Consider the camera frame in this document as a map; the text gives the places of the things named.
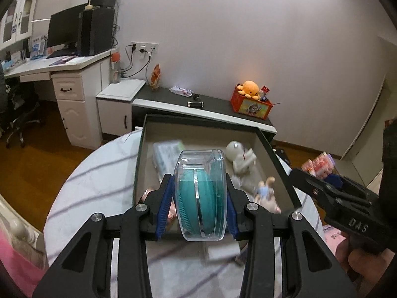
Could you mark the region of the right hand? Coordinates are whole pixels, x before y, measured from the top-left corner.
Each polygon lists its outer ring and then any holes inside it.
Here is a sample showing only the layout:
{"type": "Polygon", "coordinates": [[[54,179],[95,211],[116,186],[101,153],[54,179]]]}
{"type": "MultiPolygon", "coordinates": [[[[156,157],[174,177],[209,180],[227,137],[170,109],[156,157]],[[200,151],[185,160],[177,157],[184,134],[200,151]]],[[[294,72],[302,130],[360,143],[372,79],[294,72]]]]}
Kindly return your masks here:
{"type": "Polygon", "coordinates": [[[361,248],[350,249],[350,236],[345,232],[342,232],[341,236],[344,239],[336,249],[336,259],[345,271],[352,269],[362,276],[360,291],[362,295],[368,293],[383,276],[395,253],[386,249],[382,253],[374,255],[361,248]]]}

